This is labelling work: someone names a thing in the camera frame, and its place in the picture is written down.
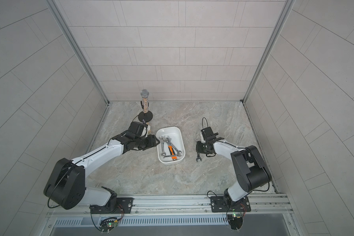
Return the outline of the white storage box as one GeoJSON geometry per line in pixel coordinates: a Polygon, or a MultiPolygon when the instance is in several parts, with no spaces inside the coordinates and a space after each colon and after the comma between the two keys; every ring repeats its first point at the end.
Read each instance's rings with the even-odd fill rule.
{"type": "Polygon", "coordinates": [[[162,128],[157,131],[156,137],[160,140],[160,144],[157,146],[157,154],[162,164],[172,165],[182,162],[186,152],[179,128],[162,128]]]}

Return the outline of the small silver wrench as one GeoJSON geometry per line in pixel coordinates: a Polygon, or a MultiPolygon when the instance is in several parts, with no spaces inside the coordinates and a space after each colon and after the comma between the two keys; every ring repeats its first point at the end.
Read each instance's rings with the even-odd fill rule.
{"type": "Polygon", "coordinates": [[[172,145],[172,147],[174,148],[174,150],[178,153],[180,152],[181,150],[179,150],[172,142],[171,142],[171,138],[169,137],[164,137],[164,141],[167,142],[167,143],[170,143],[172,145]]]}

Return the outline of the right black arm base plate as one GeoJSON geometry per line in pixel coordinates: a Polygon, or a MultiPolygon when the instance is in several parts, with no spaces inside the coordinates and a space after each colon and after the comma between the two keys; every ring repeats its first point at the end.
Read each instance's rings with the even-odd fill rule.
{"type": "Polygon", "coordinates": [[[225,196],[211,196],[209,199],[212,212],[251,212],[248,197],[243,197],[236,202],[225,196]]]}

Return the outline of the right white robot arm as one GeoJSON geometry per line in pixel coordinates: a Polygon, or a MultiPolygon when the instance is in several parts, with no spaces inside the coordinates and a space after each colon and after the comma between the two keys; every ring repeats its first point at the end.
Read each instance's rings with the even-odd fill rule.
{"type": "Polygon", "coordinates": [[[232,160],[237,181],[224,191],[223,198],[228,206],[236,204],[272,180],[271,173],[255,146],[238,147],[225,141],[198,141],[196,152],[207,157],[219,154],[232,160]]]}

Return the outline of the right green circuit board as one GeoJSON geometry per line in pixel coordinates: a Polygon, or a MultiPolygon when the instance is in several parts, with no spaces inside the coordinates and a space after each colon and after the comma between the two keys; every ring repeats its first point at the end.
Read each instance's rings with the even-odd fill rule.
{"type": "Polygon", "coordinates": [[[243,225],[243,217],[236,214],[227,214],[226,218],[229,226],[231,227],[231,230],[238,231],[241,229],[243,225]]]}

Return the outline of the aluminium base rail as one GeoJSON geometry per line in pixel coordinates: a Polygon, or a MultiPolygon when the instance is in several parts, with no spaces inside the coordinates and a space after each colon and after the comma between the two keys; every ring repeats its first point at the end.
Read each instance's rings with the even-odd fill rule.
{"type": "Polygon", "coordinates": [[[46,228],[94,227],[103,219],[116,217],[118,226],[177,226],[229,225],[226,215],[236,214],[245,220],[248,216],[282,216],[290,221],[294,212],[285,194],[250,194],[251,212],[212,212],[209,197],[214,195],[123,195],[134,198],[129,214],[91,214],[88,206],[71,210],[54,209],[47,213],[46,228]]]}

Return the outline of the left green circuit board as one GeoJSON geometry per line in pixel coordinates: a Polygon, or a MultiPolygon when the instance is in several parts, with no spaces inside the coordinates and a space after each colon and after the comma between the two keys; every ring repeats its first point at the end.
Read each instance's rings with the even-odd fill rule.
{"type": "Polygon", "coordinates": [[[118,224],[119,221],[116,217],[109,217],[100,222],[99,228],[102,232],[110,233],[118,224]]]}

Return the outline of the silver wrench lying in box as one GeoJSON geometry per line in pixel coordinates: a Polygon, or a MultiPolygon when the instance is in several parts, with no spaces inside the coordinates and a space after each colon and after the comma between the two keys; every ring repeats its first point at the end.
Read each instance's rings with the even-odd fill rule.
{"type": "Polygon", "coordinates": [[[182,155],[182,152],[178,152],[177,154],[171,154],[171,155],[162,155],[163,158],[166,158],[166,157],[171,157],[171,158],[177,158],[177,157],[181,157],[182,155]]]}

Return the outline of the silver combination wrench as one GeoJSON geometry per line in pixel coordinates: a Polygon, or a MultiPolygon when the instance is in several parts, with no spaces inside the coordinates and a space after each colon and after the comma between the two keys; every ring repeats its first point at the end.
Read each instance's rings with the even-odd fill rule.
{"type": "Polygon", "coordinates": [[[166,152],[164,150],[164,138],[162,136],[160,136],[159,139],[160,139],[160,144],[161,144],[161,156],[165,157],[166,152]]]}

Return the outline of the orange handled adjustable wrench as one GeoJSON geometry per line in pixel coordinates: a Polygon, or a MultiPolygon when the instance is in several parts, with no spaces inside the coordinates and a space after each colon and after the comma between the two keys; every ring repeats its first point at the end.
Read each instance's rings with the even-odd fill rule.
{"type": "Polygon", "coordinates": [[[167,143],[167,144],[168,144],[168,149],[169,149],[170,155],[171,154],[176,154],[176,152],[175,152],[174,148],[172,147],[172,145],[170,143],[167,143]]]}

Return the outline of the long silver wrench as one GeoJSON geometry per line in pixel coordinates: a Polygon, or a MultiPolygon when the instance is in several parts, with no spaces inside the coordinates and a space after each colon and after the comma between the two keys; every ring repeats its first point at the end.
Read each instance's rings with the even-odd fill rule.
{"type": "Polygon", "coordinates": [[[202,161],[202,159],[201,159],[201,157],[200,157],[200,154],[199,154],[199,153],[197,153],[196,161],[197,161],[197,162],[202,161]]]}

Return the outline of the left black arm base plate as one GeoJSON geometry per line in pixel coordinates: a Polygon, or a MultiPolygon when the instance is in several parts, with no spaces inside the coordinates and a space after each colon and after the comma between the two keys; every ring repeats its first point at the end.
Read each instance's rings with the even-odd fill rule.
{"type": "Polygon", "coordinates": [[[113,198],[104,206],[91,205],[91,214],[129,214],[134,198],[113,198]]]}

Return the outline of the green circuit board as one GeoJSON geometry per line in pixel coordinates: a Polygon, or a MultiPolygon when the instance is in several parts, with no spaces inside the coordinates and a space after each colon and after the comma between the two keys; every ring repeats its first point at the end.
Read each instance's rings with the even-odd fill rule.
{"type": "Polygon", "coordinates": [[[109,217],[100,222],[99,228],[102,232],[110,233],[118,224],[119,221],[116,217],[109,217]]]}
{"type": "Polygon", "coordinates": [[[229,226],[231,227],[231,230],[238,231],[241,229],[243,225],[243,217],[236,214],[227,214],[226,218],[229,226]]]}

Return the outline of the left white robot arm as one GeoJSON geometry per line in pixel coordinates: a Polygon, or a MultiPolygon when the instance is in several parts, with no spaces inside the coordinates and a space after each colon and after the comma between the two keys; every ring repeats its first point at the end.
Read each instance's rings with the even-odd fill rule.
{"type": "Polygon", "coordinates": [[[147,150],[160,141],[155,135],[126,137],[117,135],[109,142],[83,156],[59,160],[46,183],[43,194],[65,210],[89,205],[90,212],[113,213],[119,207],[117,193],[107,187],[86,187],[86,178],[108,161],[129,150],[147,150]]]}

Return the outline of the purple toy on wooden block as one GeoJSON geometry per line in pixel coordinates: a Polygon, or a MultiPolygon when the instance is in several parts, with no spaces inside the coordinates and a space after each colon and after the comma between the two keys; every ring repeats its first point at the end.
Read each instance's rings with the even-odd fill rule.
{"type": "Polygon", "coordinates": [[[151,126],[148,125],[148,126],[147,126],[147,136],[150,135],[150,134],[151,134],[151,126]]]}

